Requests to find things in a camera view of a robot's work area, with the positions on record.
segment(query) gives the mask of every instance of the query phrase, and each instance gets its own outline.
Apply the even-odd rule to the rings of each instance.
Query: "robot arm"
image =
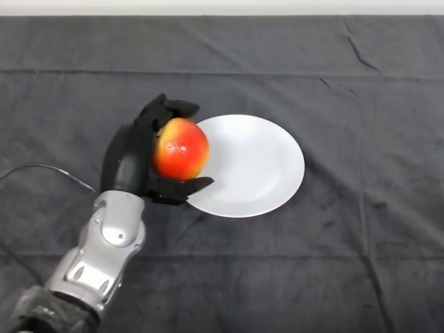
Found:
[[[121,285],[126,264],[144,244],[142,198],[178,205],[213,182],[179,182],[159,176],[152,167],[157,132],[170,119],[192,117],[198,109],[161,94],[132,124],[119,129],[105,153],[101,194],[78,246],[63,257],[44,287],[23,294],[11,332],[96,331]]]

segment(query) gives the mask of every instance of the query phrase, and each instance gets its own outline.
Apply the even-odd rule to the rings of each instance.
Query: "apple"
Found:
[[[173,118],[159,132],[154,166],[161,176],[183,181],[197,177],[209,155],[205,133],[189,119]]]

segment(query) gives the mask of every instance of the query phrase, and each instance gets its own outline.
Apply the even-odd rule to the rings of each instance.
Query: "silver robotic forearm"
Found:
[[[80,236],[59,263],[46,288],[72,296],[104,313],[121,285],[123,270],[145,240],[144,201],[124,191],[103,192]]]

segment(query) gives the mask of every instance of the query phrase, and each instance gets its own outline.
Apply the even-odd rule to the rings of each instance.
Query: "table surface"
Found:
[[[305,179],[248,219],[148,203],[103,332],[442,332],[444,18],[1,18],[0,173],[46,162],[97,186],[115,130],[160,92],[197,121],[277,123]],[[93,200],[50,170],[0,182],[0,321]]]
[[[0,0],[1,15],[442,15],[442,0]]]

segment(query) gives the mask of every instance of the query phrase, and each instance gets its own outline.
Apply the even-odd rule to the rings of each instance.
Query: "black cable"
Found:
[[[27,168],[34,168],[34,167],[41,167],[41,168],[46,168],[46,169],[50,169],[50,170],[54,170],[54,171],[58,171],[61,174],[67,176],[68,178],[74,180],[75,182],[77,182],[78,184],[80,184],[81,186],[89,189],[90,191],[97,193],[97,189],[93,188],[91,185],[88,185],[86,182],[83,182],[82,180],[78,179],[77,177],[74,177],[73,175],[71,175],[68,171],[58,168],[56,166],[52,166],[49,164],[45,164],[45,163],[25,163],[25,164],[21,164],[19,166],[16,166],[14,168],[11,168],[9,170],[7,170],[4,174],[2,174],[0,176],[0,181],[6,179],[6,177],[10,176],[11,174],[13,174],[14,172],[18,171],[18,170],[22,170],[22,169],[27,169]],[[22,266],[24,269],[26,269],[28,271],[28,273],[34,278],[34,280],[37,282],[38,285],[43,286],[44,284],[44,280],[42,279],[42,277],[40,276],[40,274],[30,265],[28,265],[23,258],[21,258],[16,252],[12,251],[7,245],[5,245],[5,243],[3,243],[2,241],[0,241],[0,249],[2,249],[3,251],[5,251],[5,253],[12,258],[13,260],[15,260],[15,262],[17,262],[20,266]]]
[[[50,169],[50,170],[54,170],[54,171],[58,171],[61,174],[67,176],[68,178],[74,180],[75,182],[77,182],[78,184],[80,184],[81,186],[89,189],[90,191],[97,193],[97,189],[93,188],[93,186],[88,185],[86,182],[78,179],[77,177],[74,177],[73,175],[71,175],[68,171],[58,168],[56,166],[52,166],[49,164],[45,164],[45,163],[25,163],[19,166],[16,166],[14,168],[11,168],[9,170],[7,170],[3,175],[0,176],[0,180],[3,180],[4,178],[8,177],[9,175],[11,175],[12,173],[18,171],[18,170],[22,170],[22,169],[27,169],[27,168],[35,168],[35,167],[40,167],[40,168],[46,168],[46,169]]]

